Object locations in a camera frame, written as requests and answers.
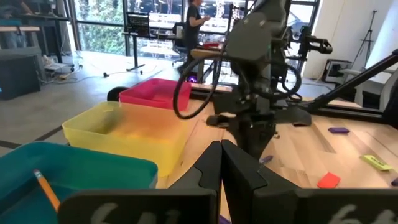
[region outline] black chair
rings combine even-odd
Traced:
[[[177,27],[180,26],[182,27],[182,30],[185,30],[185,23],[184,22],[176,22],[173,26],[172,32],[173,34],[177,35]],[[179,59],[176,59],[172,62],[172,66],[174,66],[175,62],[181,62],[185,60],[185,57],[187,56],[187,48],[185,46],[184,40],[183,39],[175,39],[173,40],[173,51],[178,53],[180,55]]]

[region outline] teal plastic bin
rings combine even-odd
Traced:
[[[61,202],[79,190],[148,189],[157,180],[151,161],[47,142],[26,144],[0,157],[0,223],[57,223],[34,169]]]

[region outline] pink plastic bin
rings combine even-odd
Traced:
[[[120,102],[156,108],[173,109],[173,93],[176,81],[153,78],[124,90],[119,94]],[[178,109],[187,109],[191,84],[184,82],[178,95]]]

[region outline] pencil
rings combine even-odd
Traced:
[[[55,211],[58,211],[58,207],[60,206],[60,201],[58,200],[57,196],[55,195],[54,191],[52,190],[50,184],[44,178],[43,174],[38,170],[33,170],[37,181],[39,182],[41,188],[43,189],[45,195],[50,200],[52,206],[54,207]]]

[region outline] gray floor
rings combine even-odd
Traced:
[[[154,77],[178,78],[178,73],[168,61],[140,58],[139,62],[146,64],[140,69],[141,75],[139,70],[121,73],[132,66],[131,57],[93,52],[82,52],[81,56],[83,58],[75,58],[73,62],[82,64],[83,69],[70,79],[75,78],[78,82],[63,85],[50,83],[43,86],[40,92],[0,101],[0,156],[11,150],[3,147],[2,143],[25,144],[34,141],[64,121],[105,101],[108,91],[116,86],[133,86]],[[103,78],[103,72],[110,73],[110,77]],[[328,87],[318,86],[319,83],[311,80],[304,80],[304,83],[307,84],[300,89],[303,96],[315,97],[330,91]],[[62,131],[46,141],[67,142]]]

